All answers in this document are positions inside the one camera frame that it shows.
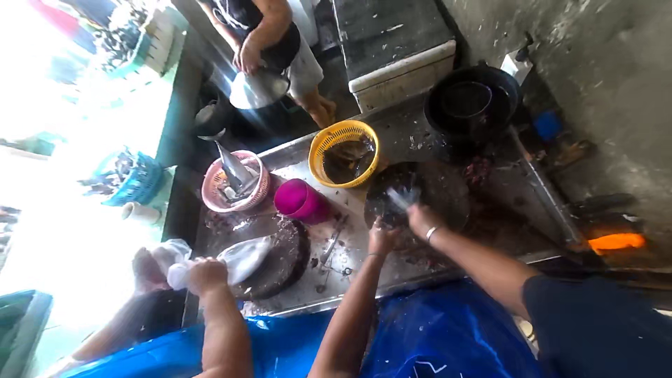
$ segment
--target orange object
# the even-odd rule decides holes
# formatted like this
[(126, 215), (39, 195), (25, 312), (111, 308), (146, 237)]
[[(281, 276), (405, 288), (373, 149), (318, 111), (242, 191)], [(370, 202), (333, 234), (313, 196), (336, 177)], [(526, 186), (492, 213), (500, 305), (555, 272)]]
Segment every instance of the orange object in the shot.
[(604, 254), (601, 250), (619, 250), (621, 248), (641, 248), (646, 240), (638, 233), (615, 233), (588, 241), (596, 254)]

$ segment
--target plastic bag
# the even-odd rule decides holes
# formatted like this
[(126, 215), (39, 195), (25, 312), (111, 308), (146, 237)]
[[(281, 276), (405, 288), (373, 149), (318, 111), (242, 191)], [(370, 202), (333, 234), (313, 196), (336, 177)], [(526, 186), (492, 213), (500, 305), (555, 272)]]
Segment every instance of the plastic bag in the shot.
[(237, 285), (250, 277), (270, 252), (274, 240), (272, 235), (257, 237), (241, 241), (222, 251), (217, 260), (226, 263), (228, 284)]
[(170, 239), (159, 244), (149, 253), (159, 263), (161, 272), (168, 276), (168, 269), (173, 264), (181, 264), (189, 260), (192, 255), (192, 248), (182, 239)]
[[(222, 251), (217, 260), (226, 264), (228, 284), (237, 285), (250, 277), (271, 251), (274, 241), (273, 235), (257, 237), (241, 241)], [(193, 264), (192, 261), (183, 261), (171, 265), (166, 274), (168, 285), (174, 290), (186, 288), (189, 269)]]

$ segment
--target pink plastic basket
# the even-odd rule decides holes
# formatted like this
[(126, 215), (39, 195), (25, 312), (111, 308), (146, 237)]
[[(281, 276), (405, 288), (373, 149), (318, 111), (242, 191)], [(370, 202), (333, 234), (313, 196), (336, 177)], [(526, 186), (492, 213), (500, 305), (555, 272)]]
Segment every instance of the pink plastic basket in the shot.
[(234, 151), (231, 154), (239, 158), (243, 165), (246, 165), (257, 172), (261, 169), (261, 174), (259, 175), (257, 186), (252, 191), (252, 194), (250, 194), (250, 197), (240, 202), (236, 202), (231, 206), (222, 199), (219, 191), (217, 191), (217, 185), (226, 180), (226, 173), (222, 170), (221, 159), (212, 162), (206, 172), (205, 180), (203, 180), (201, 195), (203, 196), (203, 202), (206, 206), (210, 210), (218, 213), (247, 210), (252, 206), (255, 206), (266, 197), (266, 194), (268, 194), (268, 187), (271, 181), (268, 170), (263, 166), (261, 159), (257, 154), (245, 150)]

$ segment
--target white cup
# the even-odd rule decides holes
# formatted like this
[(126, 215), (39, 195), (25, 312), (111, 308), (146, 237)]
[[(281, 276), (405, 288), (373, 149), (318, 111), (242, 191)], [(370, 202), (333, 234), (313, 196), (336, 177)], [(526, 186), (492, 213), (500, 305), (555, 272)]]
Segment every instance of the white cup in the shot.
[(153, 225), (161, 218), (161, 211), (137, 202), (127, 202), (122, 206), (122, 220), (132, 220)]

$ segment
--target blue plastic sheet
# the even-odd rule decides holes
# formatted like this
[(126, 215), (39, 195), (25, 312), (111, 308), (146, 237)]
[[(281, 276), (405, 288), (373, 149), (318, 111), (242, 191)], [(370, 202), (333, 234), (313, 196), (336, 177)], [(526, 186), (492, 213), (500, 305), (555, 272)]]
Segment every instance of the blue plastic sheet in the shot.
[[(255, 378), (308, 375), (332, 315), (326, 311), (246, 319)], [(202, 371), (203, 335), (203, 325), (172, 332), (68, 371), (62, 378), (193, 377)]]
[(360, 377), (542, 377), (511, 315), (470, 281), (389, 299)]

